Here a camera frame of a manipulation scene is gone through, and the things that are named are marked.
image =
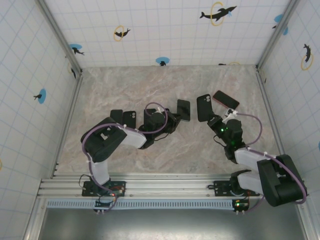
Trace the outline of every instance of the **blue circle decal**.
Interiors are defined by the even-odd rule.
[[[158,57],[156,60],[155,60],[158,64],[160,64],[161,62],[164,62],[165,64],[168,64],[170,59],[166,56],[161,56],[161,57]]]
[[[70,48],[76,48],[76,49],[82,49],[82,46],[80,44],[71,43],[69,44]]]
[[[40,104],[43,104],[46,100],[47,91],[44,88],[42,88],[39,92],[39,95],[41,95],[41,97],[38,97],[38,102]]]

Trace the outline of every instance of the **grid pattern wall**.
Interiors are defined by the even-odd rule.
[[[76,85],[67,66],[35,1],[1,0],[0,239],[22,238],[54,164]]]
[[[46,2],[80,65],[110,67],[257,64],[289,0]]]
[[[264,71],[267,94],[285,151],[293,158],[305,180],[310,194],[307,204],[319,231],[319,0],[301,1],[288,24],[288,34],[277,43]]]

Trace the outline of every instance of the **gray marble surface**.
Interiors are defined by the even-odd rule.
[[[190,101],[191,121],[182,121],[173,134],[148,149],[119,146],[108,159],[109,171],[223,174],[244,169],[227,160],[224,149],[213,140],[214,132],[206,122],[198,122],[196,98],[204,94],[213,95],[217,90],[240,102],[239,113],[261,119],[262,136],[252,147],[277,154],[253,65],[87,68],[57,171],[88,171],[80,138],[108,117],[112,109],[136,111],[138,127],[143,124],[143,110],[147,103],[161,103],[175,113],[178,99]],[[215,101],[212,101],[212,108],[218,115],[226,111]],[[258,122],[250,117],[239,116],[238,119],[242,122],[244,141],[251,142],[259,133]]]

